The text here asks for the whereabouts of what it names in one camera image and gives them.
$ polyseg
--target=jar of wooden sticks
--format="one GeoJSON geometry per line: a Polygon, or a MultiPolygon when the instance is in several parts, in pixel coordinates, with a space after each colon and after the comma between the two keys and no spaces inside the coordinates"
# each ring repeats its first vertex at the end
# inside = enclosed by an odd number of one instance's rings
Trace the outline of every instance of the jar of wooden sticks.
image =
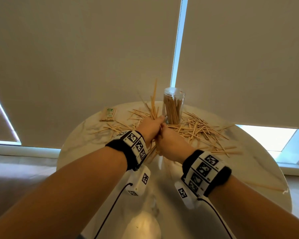
{"type": "Polygon", "coordinates": [[[163,112],[167,124],[179,124],[182,118],[185,93],[180,88],[166,88],[164,91],[163,112]]]}

